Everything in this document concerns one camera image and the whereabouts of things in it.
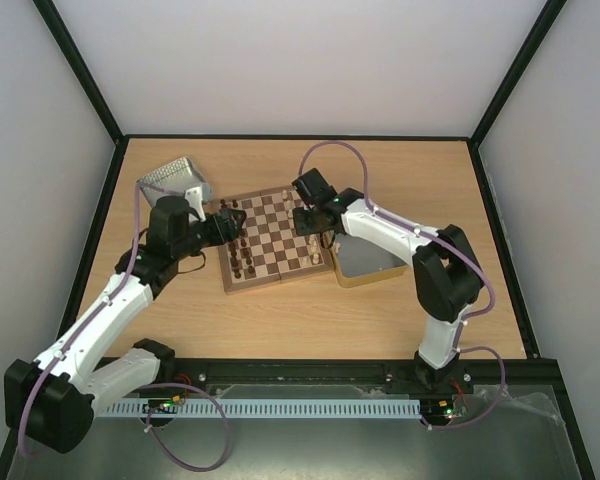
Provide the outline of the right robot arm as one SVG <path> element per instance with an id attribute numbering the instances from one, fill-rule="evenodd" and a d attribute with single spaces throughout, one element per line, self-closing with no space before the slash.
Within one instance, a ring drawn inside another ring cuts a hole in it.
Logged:
<path id="1" fill-rule="evenodd" d="M 304 203 L 293 210 L 301 234 L 328 231 L 360 238 L 401 259 L 413 271 L 416 295 L 427 314 L 424 337 L 414 356 L 414 376 L 425 390 L 440 390 L 451 379 L 459 339 L 484 281 L 464 232 L 413 225 L 347 188 L 293 183 Z"/>

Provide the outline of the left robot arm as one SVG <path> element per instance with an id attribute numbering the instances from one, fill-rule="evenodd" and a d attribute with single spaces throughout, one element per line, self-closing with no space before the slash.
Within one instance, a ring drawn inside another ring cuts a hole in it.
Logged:
<path id="1" fill-rule="evenodd" d="M 126 326 L 179 273 L 179 263 L 236 240 L 246 214 L 224 207 L 206 215 L 180 196 L 159 198 L 144 233 L 135 233 L 93 304 L 33 361 L 14 361 L 4 376 L 7 425 L 28 455 L 33 439 L 59 453 L 75 448 L 93 420 L 136 389 L 168 377 L 172 349 L 143 340 L 127 354 L 100 360 Z"/>

